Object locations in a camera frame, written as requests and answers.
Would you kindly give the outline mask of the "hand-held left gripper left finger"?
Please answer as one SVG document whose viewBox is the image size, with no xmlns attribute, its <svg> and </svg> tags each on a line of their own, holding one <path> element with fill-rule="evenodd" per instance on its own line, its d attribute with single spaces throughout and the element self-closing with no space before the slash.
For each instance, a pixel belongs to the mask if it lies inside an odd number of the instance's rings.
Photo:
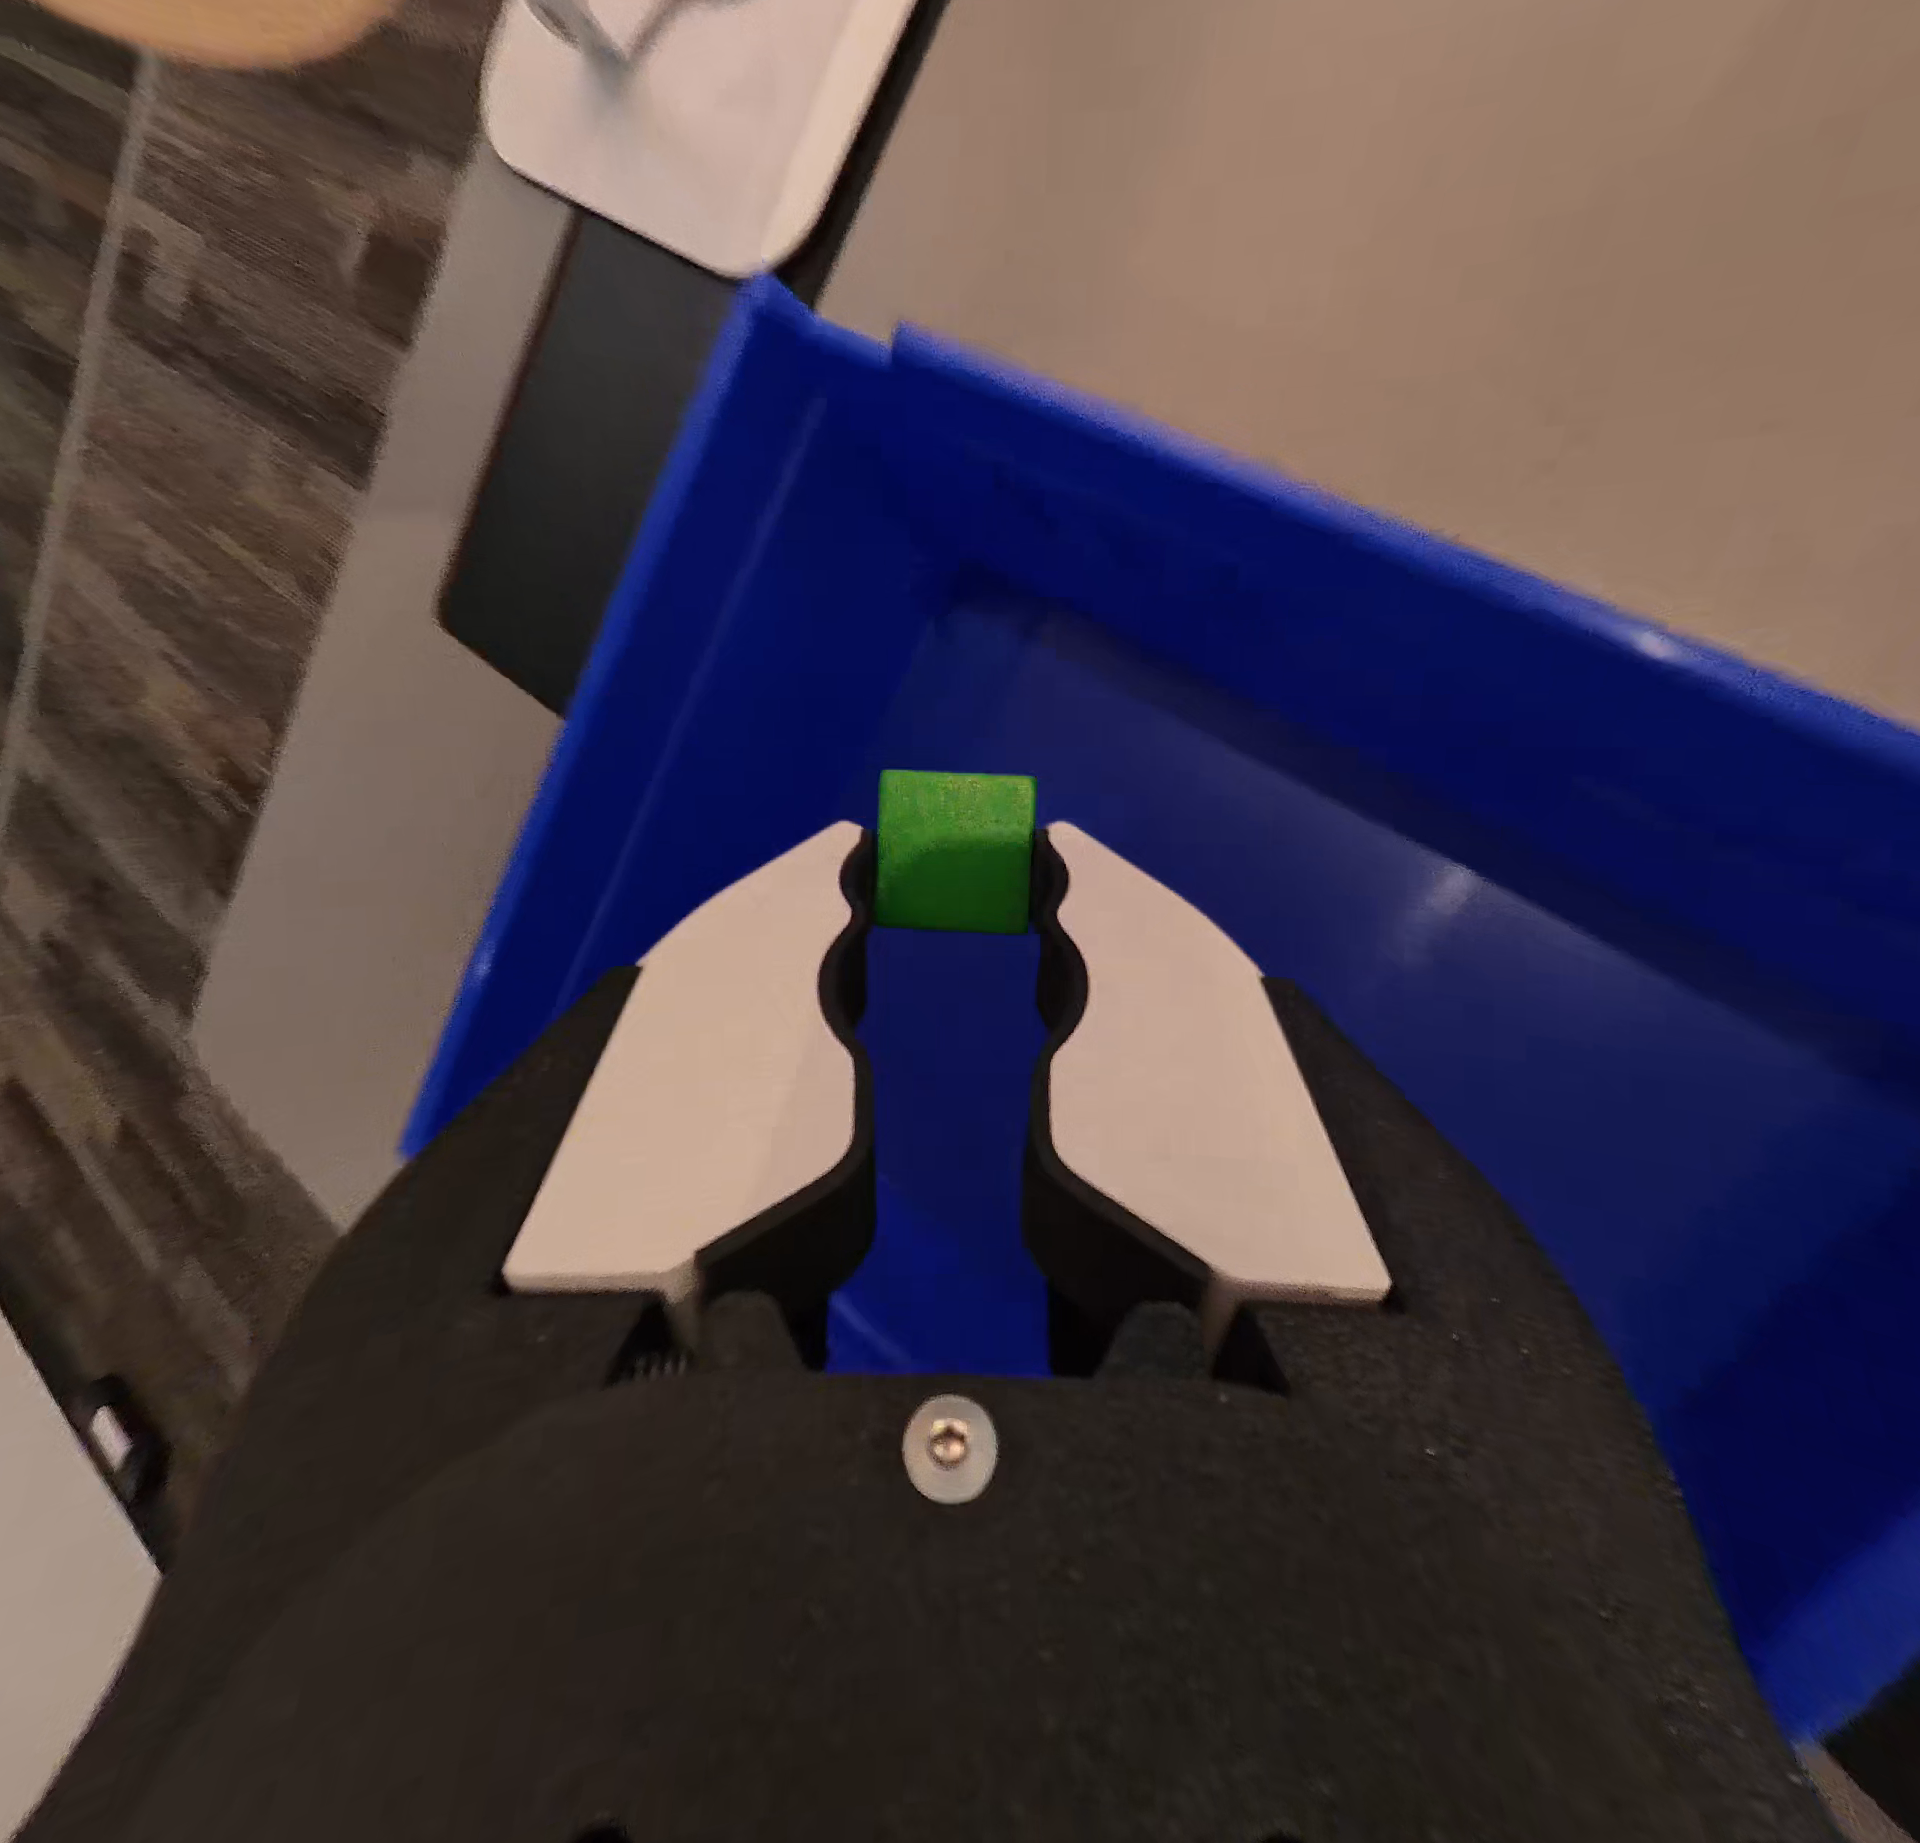
<svg viewBox="0 0 1920 1843">
<path fill-rule="evenodd" d="M 823 1011 L 851 927 L 834 821 L 689 911 L 636 965 L 502 1263 L 518 1293 L 695 1302 L 700 1256 L 851 1151 L 858 1073 Z"/>
</svg>

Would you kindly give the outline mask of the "green wooden cube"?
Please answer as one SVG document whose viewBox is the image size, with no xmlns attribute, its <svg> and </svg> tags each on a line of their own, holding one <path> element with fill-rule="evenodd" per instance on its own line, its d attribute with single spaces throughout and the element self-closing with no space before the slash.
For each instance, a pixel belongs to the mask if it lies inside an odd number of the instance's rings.
<svg viewBox="0 0 1920 1843">
<path fill-rule="evenodd" d="M 876 925 L 964 936 L 1027 933 L 1038 835 L 1033 777 L 882 771 L 873 830 Z"/>
</svg>

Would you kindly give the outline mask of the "blue plastic bin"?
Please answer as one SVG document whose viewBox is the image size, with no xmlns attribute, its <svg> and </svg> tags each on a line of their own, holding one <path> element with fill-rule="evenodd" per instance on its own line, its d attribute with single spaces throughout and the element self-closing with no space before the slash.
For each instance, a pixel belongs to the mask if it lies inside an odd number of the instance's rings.
<svg viewBox="0 0 1920 1843">
<path fill-rule="evenodd" d="M 1794 1737 L 1919 1662 L 1919 733 L 744 287 L 402 1148 L 882 771 L 1031 777 L 1489 1176 Z"/>
</svg>

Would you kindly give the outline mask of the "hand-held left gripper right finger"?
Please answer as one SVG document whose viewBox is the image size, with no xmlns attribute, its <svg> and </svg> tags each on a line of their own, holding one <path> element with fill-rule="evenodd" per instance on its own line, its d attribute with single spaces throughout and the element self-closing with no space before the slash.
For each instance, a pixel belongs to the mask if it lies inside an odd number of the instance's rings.
<svg viewBox="0 0 1920 1843">
<path fill-rule="evenodd" d="M 1038 845 L 1026 1240 L 1074 1307 L 1381 1303 L 1388 1263 L 1254 958 L 1069 821 Z"/>
</svg>

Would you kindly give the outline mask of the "black rectangular desk panel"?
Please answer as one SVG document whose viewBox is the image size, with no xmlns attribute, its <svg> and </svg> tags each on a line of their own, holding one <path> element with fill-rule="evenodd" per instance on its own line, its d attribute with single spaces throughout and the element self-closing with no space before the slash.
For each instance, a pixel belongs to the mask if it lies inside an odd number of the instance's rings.
<svg viewBox="0 0 1920 1843">
<path fill-rule="evenodd" d="M 441 629 L 554 714 L 569 712 L 735 292 L 618 222 L 573 222 L 439 598 Z"/>
</svg>

